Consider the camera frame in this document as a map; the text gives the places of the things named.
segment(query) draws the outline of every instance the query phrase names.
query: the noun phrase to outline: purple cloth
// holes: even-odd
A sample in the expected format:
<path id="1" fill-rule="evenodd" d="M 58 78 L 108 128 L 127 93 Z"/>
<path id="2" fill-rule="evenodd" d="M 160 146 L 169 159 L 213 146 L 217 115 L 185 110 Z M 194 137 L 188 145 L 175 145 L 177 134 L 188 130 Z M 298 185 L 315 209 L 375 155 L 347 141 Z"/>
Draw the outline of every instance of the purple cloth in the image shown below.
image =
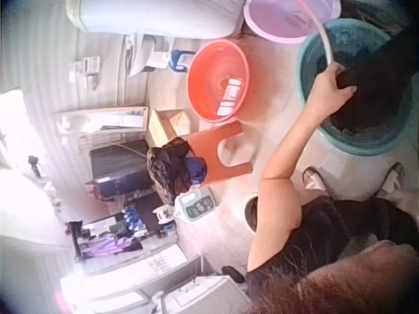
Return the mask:
<path id="1" fill-rule="evenodd" d="M 90 257 L 99 257 L 121 253 L 131 243 L 132 238 L 122 237 L 117 239 L 114 235 L 105 235 L 87 243 L 81 243 L 80 248 L 82 253 Z"/>
<path id="2" fill-rule="evenodd" d="M 203 158 L 189 157 L 185 159 L 186 168 L 188 168 L 191 184 L 200 184 L 207 175 L 207 165 Z"/>

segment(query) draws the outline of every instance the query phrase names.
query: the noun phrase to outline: plastic basin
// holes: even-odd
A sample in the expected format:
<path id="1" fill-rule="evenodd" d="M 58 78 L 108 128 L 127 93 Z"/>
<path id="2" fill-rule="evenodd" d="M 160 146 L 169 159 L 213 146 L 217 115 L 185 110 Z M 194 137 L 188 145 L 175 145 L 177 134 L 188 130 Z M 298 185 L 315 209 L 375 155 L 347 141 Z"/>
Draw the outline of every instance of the plastic basin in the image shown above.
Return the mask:
<path id="1" fill-rule="evenodd" d="M 305 0 L 322 23 L 340 16 L 340 0 Z M 249 27 L 276 43 L 302 43 L 317 30 L 297 0 L 250 0 L 244 6 Z"/>
<path id="2" fill-rule="evenodd" d="M 326 24 L 326 28 L 334 56 L 345 55 L 344 60 L 336 58 L 337 62 L 343 64 L 359 51 L 369 54 L 390 39 L 383 31 L 359 20 L 333 20 Z M 324 55 L 323 43 L 318 33 L 307 37 L 299 51 L 295 73 L 297 93 L 303 106 L 316 75 L 326 66 L 323 62 Z M 320 127 L 321 134 L 340 150 L 358 156 L 376 156 L 390 151 L 403 136 L 403 129 L 412 109 L 416 80 L 417 77 L 412 78 L 412 83 L 405 88 L 399 113 L 391 125 L 377 126 L 357 135 L 346 135 L 326 120 Z"/>
<path id="3" fill-rule="evenodd" d="M 227 121 L 242 106 L 249 82 L 249 64 L 242 50 L 231 41 L 213 41 L 192 60 L 187 76 L 189 102 L 203 120 Z"/>

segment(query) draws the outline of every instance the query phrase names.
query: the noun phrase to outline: wooden stool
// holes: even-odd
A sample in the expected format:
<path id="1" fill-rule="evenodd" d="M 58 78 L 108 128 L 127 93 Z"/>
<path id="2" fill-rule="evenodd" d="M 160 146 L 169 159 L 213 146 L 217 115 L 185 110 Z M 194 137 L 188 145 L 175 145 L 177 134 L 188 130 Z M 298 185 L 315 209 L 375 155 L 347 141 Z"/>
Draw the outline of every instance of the wooden stool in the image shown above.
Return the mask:
<path id="1" fill-rule="evenodd" d="M 243 132 L 240 121 L 234 121 L 223 126 L 206 131 L 182 136 L 188 141 L 196 157 L 205 159 L 208 173 L 202 184 L 225 181 L 240 175 L 247 175 L 253 171 L 251 162 L 237 166 L 226 167 L 218 156 L 218 145 L 224 140 Z"/>

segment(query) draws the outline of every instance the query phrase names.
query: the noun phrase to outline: white hose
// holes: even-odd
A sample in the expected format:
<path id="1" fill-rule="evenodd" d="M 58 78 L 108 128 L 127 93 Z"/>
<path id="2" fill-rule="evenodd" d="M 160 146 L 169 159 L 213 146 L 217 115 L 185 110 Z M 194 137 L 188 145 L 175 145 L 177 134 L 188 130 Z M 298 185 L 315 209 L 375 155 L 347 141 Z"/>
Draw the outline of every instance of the white hose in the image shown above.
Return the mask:
<path id="1" fill-rule="evenodd" d="M 323 41 L 323 45 L 324 45 L 325 51 L 326 51 L 327 65 L 329 65 L 330 63 L 333 62 L 333 52 L 332 52 L 332 46 L 330 45 L 329 38 L 326 34 L 326 30 L 323 27 L 323 24 L 320 22 L 320 20 L 316 16 L 316 13 L 313 12 L 313 10 L 310 8 L 310 6 L 306 2 L 306 0 L 297 0 L 297 1 L 301 4 L 301 6 L 304 8 L 306 13 L 309 15 L 309 17 L 312 19 L 312 21 L 316 25 L 317 29 L 319 30 L 320 37 Z"/>

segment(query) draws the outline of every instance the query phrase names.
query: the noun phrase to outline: hand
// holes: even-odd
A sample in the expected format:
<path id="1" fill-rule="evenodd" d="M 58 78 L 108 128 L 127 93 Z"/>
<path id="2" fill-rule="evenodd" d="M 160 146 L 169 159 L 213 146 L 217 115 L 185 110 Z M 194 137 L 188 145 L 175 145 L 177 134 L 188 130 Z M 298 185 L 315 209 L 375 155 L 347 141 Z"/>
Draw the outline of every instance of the hand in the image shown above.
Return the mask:
<path id="1" fill-rule="evenodd" d="M 307 99 L 306 110 L 309 110 L 320 123 L 343 107 L 356 92 L 356 86 L 338 89 L 336 76 L 343 70 L 345 70 L 343 65 L 332 62 L 314 81 Z"/>

